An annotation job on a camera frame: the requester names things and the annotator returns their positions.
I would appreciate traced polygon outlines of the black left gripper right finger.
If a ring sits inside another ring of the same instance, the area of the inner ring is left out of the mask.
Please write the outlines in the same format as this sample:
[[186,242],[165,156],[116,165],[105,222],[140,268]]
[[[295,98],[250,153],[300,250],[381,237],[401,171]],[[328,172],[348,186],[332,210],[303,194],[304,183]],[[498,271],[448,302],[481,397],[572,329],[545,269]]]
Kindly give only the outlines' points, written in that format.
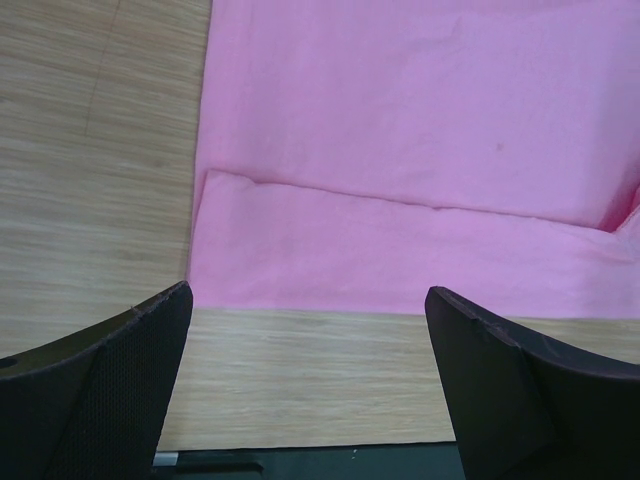
[[444,287],[429,289],[425,314],[466,478],[638,478],[638,365]]

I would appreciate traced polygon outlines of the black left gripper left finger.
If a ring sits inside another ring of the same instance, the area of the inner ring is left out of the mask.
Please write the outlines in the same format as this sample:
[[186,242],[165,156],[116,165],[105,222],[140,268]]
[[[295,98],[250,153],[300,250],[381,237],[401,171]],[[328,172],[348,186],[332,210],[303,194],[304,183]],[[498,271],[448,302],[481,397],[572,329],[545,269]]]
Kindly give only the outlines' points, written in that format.
[[2,358],[2,478],[150,478],[192,309],[182,281]]

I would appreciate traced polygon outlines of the pink t shirt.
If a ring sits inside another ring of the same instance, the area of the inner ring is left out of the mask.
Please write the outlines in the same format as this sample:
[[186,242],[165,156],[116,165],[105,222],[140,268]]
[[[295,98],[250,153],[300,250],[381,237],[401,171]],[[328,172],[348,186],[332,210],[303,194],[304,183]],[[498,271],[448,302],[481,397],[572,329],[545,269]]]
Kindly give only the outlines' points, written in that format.
[[635,1],[217,1],[200,308],[639,315]]

